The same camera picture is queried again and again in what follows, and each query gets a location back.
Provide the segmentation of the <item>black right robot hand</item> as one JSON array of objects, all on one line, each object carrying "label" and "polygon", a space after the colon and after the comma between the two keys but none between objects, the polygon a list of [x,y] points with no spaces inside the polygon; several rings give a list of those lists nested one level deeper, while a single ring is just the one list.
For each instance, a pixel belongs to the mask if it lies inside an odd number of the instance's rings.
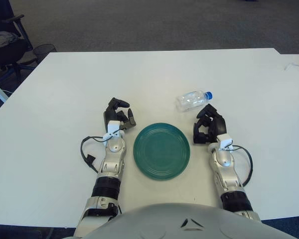
[{"label": "black right robot hand", "polygon": [[[193,142],[195,144],[207,144],[217,142],[217,136],[226,134],[226,123],[224,118],[218,114],[217,110],[207,104],[197,115],[198,121],[193,125]],[[199,131],[204,126],[208,129],[207,133]]]}]

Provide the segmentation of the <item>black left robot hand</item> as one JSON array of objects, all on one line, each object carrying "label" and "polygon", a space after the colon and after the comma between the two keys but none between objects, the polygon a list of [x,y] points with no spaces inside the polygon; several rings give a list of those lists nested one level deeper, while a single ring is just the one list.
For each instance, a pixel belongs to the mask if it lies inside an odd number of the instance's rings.
[{"label": "black left robot hand", "polygon": [[[128,114],[125,115],[123,111],[117,112],[116,110],[118,108],[128,108]],[[103,117],[104,117],[106,132],[108,132],[108,123],[111,120],[119,121],[121,130],[129,129],[136,126],[133,112],[130,109],[130,104],[123,100],[119,100],[117,98],[112,98],[109,101],[108,107],[103,113]]]}]

